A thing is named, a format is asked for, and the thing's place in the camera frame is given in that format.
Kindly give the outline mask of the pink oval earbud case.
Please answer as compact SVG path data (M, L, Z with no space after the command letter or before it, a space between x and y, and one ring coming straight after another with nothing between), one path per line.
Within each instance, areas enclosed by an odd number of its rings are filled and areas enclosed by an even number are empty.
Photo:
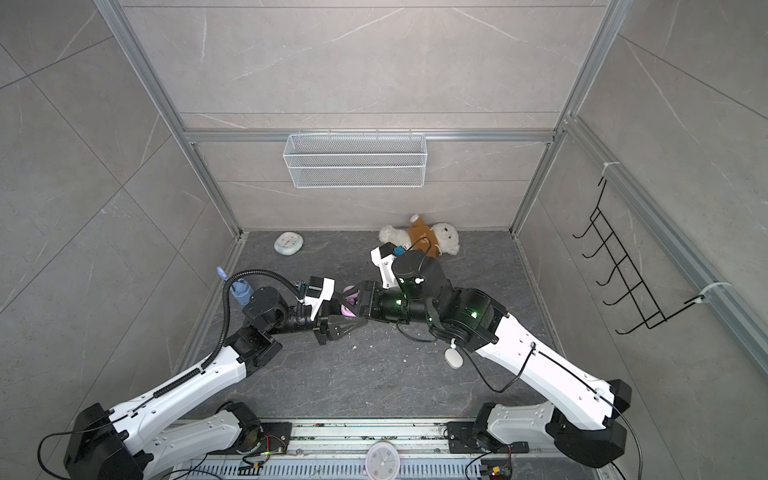
M344 288L343 292L341 293L340 298L340 311L341 314L346 317L357 317L358 316L358 298L359 298L359 287L358 286L347 286Z

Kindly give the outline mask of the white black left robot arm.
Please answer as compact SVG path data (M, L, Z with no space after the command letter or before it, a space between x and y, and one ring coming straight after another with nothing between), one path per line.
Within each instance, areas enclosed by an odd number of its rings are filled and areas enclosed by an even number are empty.
M230 329L231 290L251 276L283 284L296 302L288 304L273 287L250 289L241 301L245 321ZM356 312L359 289L336 287L333 279L313 277L295 285L265 269L249 269L225 279L222 329L213 350L165 383L112 408L95 403L82 410L71 430L63 467L67 479L149 479L212 450L250 448L260 429L258 417L242 403L226 406L201 421L176 421L205 400L264 367L281 350L276 335L312 331L319 343L343 336Z

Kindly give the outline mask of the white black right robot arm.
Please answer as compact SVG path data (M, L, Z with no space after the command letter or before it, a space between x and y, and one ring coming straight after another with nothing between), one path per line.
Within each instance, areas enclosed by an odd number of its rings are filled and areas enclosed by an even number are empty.
M343 313L397 326L424 323L434 340L447 343L454 367L481 357L509 371L512 384L523 382L544 397L528 406L485 403L472 426L473 448L489 454L553 447L583 466L602 468L637 438L624 415L632 397L626 382L579 369L485 292L453 286L438 260L421 250L385 243L371 259L380 280L345 288Z

